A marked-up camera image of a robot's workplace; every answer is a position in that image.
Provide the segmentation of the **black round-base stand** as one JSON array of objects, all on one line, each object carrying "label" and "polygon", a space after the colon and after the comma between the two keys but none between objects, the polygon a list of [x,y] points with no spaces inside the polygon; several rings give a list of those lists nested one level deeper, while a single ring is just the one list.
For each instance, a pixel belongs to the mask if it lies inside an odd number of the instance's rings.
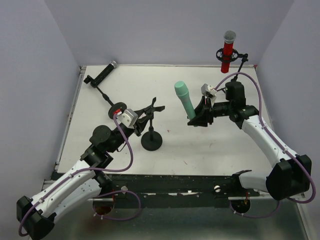
[{"label": "black round-base stand", "polygon": [[[151,105],[154,106],[157,98],[152,99]],[[148,132],[144,133],[141,137],[141,145],[147,151],[158,150],[163,143],[162,136],[154,130],[154,127],[149,127]]]},{"label": "black round-base stand", "polygon": [[114,114],[123,113],[127,109],[127,105],[124,102],[113,103],[106,93],[104,93],[97,85],[94,85],[95,80],[91,76],[87,75],[83,82],[85,84],[90,84],[93,88],[97,89],[101,93],[103,99],[109,103],[110,109],[108,110],[108,116],[110,119],[113,119]]}]

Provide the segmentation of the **teal microphone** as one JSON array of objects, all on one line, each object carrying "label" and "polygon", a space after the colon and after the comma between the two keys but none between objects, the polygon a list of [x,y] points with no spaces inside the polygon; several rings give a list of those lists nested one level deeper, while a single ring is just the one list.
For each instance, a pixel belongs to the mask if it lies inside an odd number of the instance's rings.
[{"label": "teal microphone", "polygon": [[183,81],[177,81],[174,84],[174,90],[183,105],[187,117],[192,120],[196,116],[196,114],[190,100],[189,89],[187,85]]}]

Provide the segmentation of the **black glitter microphone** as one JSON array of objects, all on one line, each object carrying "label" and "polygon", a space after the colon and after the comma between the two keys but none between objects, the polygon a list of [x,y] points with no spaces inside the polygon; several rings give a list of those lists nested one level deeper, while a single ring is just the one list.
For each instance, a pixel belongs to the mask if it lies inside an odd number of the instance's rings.
[{"label": "black glitter microphone", "polygon": [[116,61],[111,61],[98,76],[91,81],[91,86],[96,88],[114,69],[118,67],[118,63]]}]

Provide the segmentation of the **red glitter microphone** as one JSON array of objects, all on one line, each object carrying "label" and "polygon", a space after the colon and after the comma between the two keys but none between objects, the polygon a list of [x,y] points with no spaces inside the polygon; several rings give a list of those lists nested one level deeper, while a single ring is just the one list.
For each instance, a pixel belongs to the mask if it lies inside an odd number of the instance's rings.
[{"label": "red glitter microphone", "polygon": [[224,46],[222,50],[221,72],[226,74],[229,72],[230,63],[233,55],[233,44],[236,39],[236,33],[228,30],[224,33]]}]

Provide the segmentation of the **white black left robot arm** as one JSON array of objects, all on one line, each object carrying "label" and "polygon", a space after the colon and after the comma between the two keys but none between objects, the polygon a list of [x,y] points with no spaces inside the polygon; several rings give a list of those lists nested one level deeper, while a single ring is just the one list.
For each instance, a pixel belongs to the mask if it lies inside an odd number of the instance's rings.
[{"label": "white black left robot arm", "polygon": [[[18,234],[30,236],[33,240],[43,239],[55,226],[55,220],[81,201],[96,197],[100,192],[114,195],[112,181],[107,173],[123,173],[134,163],[134,153],[129,137],[140,136],[155,112],[162,112],[165,106],[151,104],[140,110],[113,105],[109,111],[116,128],[97,126],[90,146],[80,159],[62,177],[33,197],[23,196],[16,203],[16,218],[20,225]],[[129,164],[121,169],[108,169],[113,161],[111,153],[122,145],[129,150]]]}]

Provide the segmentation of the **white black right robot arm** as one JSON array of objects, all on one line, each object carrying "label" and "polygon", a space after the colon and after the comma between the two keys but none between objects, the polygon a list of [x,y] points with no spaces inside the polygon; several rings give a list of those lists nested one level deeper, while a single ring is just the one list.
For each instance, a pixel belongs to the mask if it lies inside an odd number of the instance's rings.
[{"label": "white black right robot arm", "polygon": [[207,127],[218,117],[229,117],[264,153],[271,165],[269,173],[244,170],[238,179],[244,189],[269,193],[280,201],[308,190],[315,190],[311,180],[312,161],[289,148],[265,123],[261,112],[246,103],[245,88],[241,82],[225,84],[225,102],[215,102],[216,91],[208,84],[202,86],[202,98],[196,108],[188,95],[181,98],[189,118],[188,125]]}]

